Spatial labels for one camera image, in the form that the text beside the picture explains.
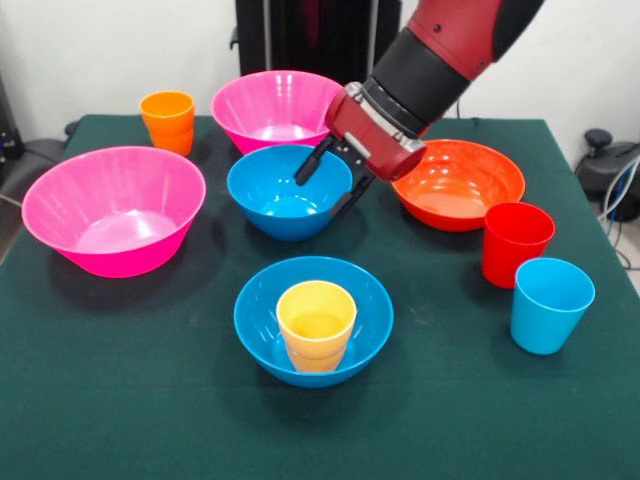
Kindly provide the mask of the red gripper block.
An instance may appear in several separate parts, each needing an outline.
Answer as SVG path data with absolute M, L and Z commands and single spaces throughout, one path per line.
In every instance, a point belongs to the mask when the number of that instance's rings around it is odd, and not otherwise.
M 381 126 L 379 115 L 365 101 L 358 103 L 347 93 L 339 93 L 332 100 L 325 116 L 330 132 L 340 141 L 353 147 L 365 160 L 367 168 L 384 181 L 396 181 L 422 160 L 426 145 L 409 139 L 393 127 Z M 322 155 L 333 145 L 332 137 L 325 137 L 309 154 L 294 175 L 298 186 L 305 185 L 318 169 Z M 328 213 L 329 223 L 337 221 L 352 208 L 375 180 L 371 173 L 360 177 L 354 186 L 342 194 Z

